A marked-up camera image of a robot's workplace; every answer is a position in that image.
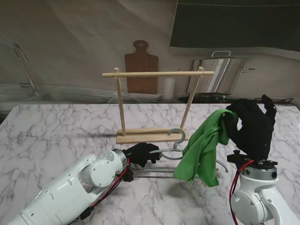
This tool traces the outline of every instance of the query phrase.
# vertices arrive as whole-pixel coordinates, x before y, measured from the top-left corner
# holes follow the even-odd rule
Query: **wooden base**
[[[131,143],[154,143],[154,142],[174,142],[178,141],[182,138],[182,135],[179,133],[172,133],[171,135],[167,135],[166,132],[162,133],[149,133],[147,129],[143,128],[144,133],[133,133],[132,131],[137,129],[126,129],[126,136],[122,136],[122,130],[118,130],[117,132],[117,144],[131,144]]]

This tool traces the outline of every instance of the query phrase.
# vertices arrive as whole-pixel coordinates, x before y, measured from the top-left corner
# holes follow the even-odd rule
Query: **marble countertop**
[[[186,127],[189,135],[216,109],[226,104],[193,104]],[[127,128],[179,126],[185,104],[124,105]],[[277,188],[300,218],[300,112],[292,105],[277,105],[270,159],[278,162]],[[0,224],[6,225],[51,180],[81,157],[132,145],[117,145],[120,129],[118,105],[20,105],[0,125]],[[156,143],[169,148],[173,143]],[[230,141],[218,145],[219,186],[200,181],[157,177],[122,182],[79,224],[98,225],[233,225],[228,193],[235,166],[226,155],[236,149]],[[178,161],[161,159],[148,167],[175,167]]]

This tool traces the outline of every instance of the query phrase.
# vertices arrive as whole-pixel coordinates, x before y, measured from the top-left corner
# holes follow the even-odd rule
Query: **white container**
[[[175,92],[175,86],[176,86],[176,80],[174,78],[166,78],[164,83],[164,99],[170,100],[174,97]]]

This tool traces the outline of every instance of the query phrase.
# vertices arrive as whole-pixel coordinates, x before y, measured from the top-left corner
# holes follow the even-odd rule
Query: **stainless steel pot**
[[[216,57],[215,53],[228,53],[226,57]],[[199,66],[204,67],[206,71],[214,71],[213,76],[202,77],[197,93],[222,93],[230,95],[241,73],[250,73],[254,68],[243,70],[247,58],[231,57],[230,51],[216,51],[213,52],[210,58],[201,60],[193,60],[191,64],[191,71],[196,71]],[[188,77],[185,87],[185,93],[190,92],[190,83],[194,81],[194,77]]]

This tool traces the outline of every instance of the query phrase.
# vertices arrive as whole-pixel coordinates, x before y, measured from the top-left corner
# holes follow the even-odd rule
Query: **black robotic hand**
[[[124,153],[126,157],[130,158],[131,163],[145,167],[148,160],[151,160],[152,163],[156,163],[156,160],[160,159],[159,153],[149,153],[154,150],[159,150],[159,147],[143,142],[124,150]]]
[[[266,95],[262,96],[262,102],[267,110],[265,114],[253,100],[241,100],[227,107],[241,119],[240,130],[232,115],[226,113],[223,117],[228,137],[255,161],[268,158],[275,124],[276,107]]]

